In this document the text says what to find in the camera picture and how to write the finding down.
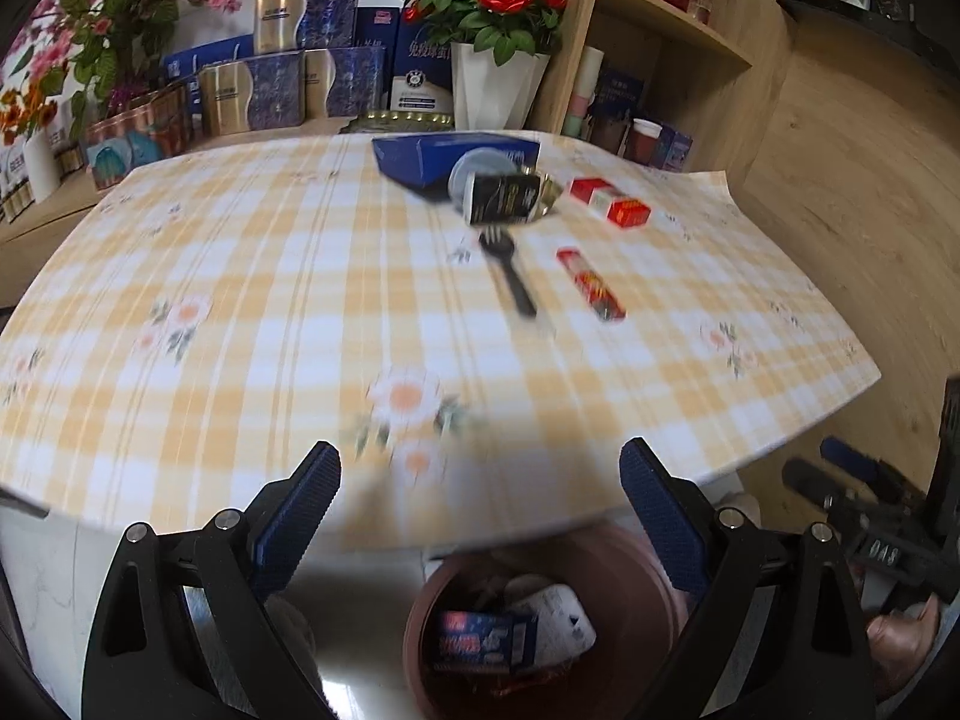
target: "copper container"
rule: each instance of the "copper container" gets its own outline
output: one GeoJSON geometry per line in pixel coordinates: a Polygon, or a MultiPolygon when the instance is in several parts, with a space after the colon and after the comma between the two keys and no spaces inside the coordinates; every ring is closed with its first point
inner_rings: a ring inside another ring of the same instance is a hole
{"type": "Polygon", "coordinates": [[[135,167],[186,151],[186,93],[181,83],[133,100],[136,107],[86,129],[86,157],[97,189],[122,181],[135,167]]]}

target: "white flower pot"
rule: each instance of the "white flower pot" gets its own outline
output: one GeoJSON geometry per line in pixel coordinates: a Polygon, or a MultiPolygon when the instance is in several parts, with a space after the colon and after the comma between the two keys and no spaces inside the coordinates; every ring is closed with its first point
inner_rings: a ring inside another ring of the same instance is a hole
{"type": "Polygon", "coordinates": [[[493,52],[453,44],[453,114],[457,129],[522,129],[544,80],[549,55],[517,52],[498,68],[493,52]]]}
{"type": "Polygon", "coordinates": [[[59,188],[61,172],[50,148],[50,139],[43,127],[37,127],[30,140],[23,145],[23,161],[35,202],[43,202],[59,188]]]}

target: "bottle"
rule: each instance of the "bottle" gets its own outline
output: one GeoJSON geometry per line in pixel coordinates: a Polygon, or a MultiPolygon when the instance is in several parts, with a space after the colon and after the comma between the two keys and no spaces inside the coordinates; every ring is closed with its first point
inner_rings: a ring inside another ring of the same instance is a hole
{"type": "Polygon", "coordinates": [[[713,3],[710,0],[690,0],[686,12],[700,23],[709,23],[713,3]]]}

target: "small box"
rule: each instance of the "small box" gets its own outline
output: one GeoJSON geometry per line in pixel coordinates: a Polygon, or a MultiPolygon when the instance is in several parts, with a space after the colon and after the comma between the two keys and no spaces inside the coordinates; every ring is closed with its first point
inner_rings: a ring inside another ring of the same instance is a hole
{"type": "Polygon", "coordinates": [[[514,674],[536,656],[536,620],[529,614],[438,614],[436,671],[458,674],[514,674]]]}
{"type": "Polygon", "coordinates": [[[474,148],[496,148],[525,167],[536,167],[539,159],[536,141],[487,132],[435,132],[373,139],[373,154],[380,172],[418,189],[448,181],[460,158],[474,148]]]}
{"type": "Polygon", "coordinates": [[[163,57],[163,71],[167,81],[182,79],[187,88],[187,110],[195,129],[200,128],[203,103],[200,100],[200,79],[197,74],[205,67],[221,62],[235,62],[253,56],[253,34],[239,35],[214,43],[204,43],[184,52],[163,57]]]}
{"type": "Polygon", "coordinates": [[[259,55],[353,45],[359,0],[256,0],[253,50],[259,55]]]}
{"type": "Polygon", "coordinates": [[[434,46],[423,23],[400,24],[394,58],[390,108],[395,111],[453,113],[450,46],[434,46]]]}
{"type": "Polygon", "coordinates": [[[664,124],[659,141],[654,146],[654,155],[650,160],[650,167],[669,172],[683,172],[686,156],[693,147],[693,138],[678,132],[668,124],[664,124]]]}
{"type": "Polygon", "coordinates": [[[635,197],[626,196],[602,178],[578,178],[573,182],[570,194],[618,227],[640,227],[650,218],[650,206],[635,197]]]}
{"type": "Polygon", "coordinates": [[[200,71],[203,130],[232,135],[304,123],[304,55],[252,56],[200,71]]]}
{"type": "Polygon", "coordinates": [[[359,116],[380,108],[386,57],[382,46],[304,52],[306,118],[359,116]]]}
{"type": "Polygon", "coordinates": [[[383,97],[380,108],[390,108],[390,87],[394,81],[394,54],[397,51],[397,33],[400,30],[400,9],[398,7],[361,7],[357,8],[357,29],[354,45],[382,46],[385,50],[383,62],[383,97]]]}

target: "blue product box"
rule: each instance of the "blue product box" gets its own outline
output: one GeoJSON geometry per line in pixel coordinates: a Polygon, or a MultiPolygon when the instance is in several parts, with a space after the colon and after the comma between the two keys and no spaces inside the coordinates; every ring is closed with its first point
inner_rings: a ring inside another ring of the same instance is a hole
{"type": "Polygon", "coordinates": [[[432,46],[423,22],[402,22],[397,30],[390,108],[395,111],[453,113],[450,46],[432,46]]]}
{"type": "Polygon", "coordinates": [[[398,7],[357,8],[357,30],[354,45],[382,46],[384,49],[383,98],[381,108],[390,107],[390,85],[394,80],[394,54],[397,51],[397,33],[400,30],[398,7]]]}
{"type": "Polygon", "coordinates": [[[594,119],[622,121],[632,119],[640,112],[643,81],[605,67],[597,80],[596,96],[590,105],[594,119]]]}
{"type": "Polygon", "coordinates": [[[650,159],[650,167],[656,167],[659,170],[669,170],[669,172],[683,172],[683,165],[686,162],[686,156],[693,147],[693,138],[689,135],[678,132],[669,124],[656,122],[664,129],[661,130],[659,141],[654,146],[654,155],[650,159]]]}
{"type": "Polygon", "coordinates": [[[353,45],[359,0],[256,0],[253,50],[345,49],[353,45]]]}
{"type": "Polygon", "coordinates": [[[386,55],[383,46],[304,52],[307,119],[379,109],[386,55]]]}
{"type": "Polygon", "coordinates": [[[304,123],[304,54],[275,53],[200,71],[208,135],[299,127],[304,123]]]}
{"type": "Polygon", "coordinates": [[[448,181],[453,166],[474,148],[496,148],[507,153],[517,165],[526,167],[536,167],[539,159],[536,141],[486,132],[434,132],[373,139],[373,153],[380,172],[397,183],[418,189],[448,181]]]}
{"type": "Polygon", "coordinates": [[[200,100],[200,79],[197,74],[209,65],[246,59],[249,56],[253,56],[253,35],[238,35],[165,56],[163,71],[167,81],[184,80],[187,86],[187,107],[190,115],[196,117],[195,124],[199,124],[203,103],[200,100]]]}
{"type": "Polygon", "coordinates": [[[436,671],[512,674],[534,664],[534,615],[442,611],[437,624],[436,671]]]}

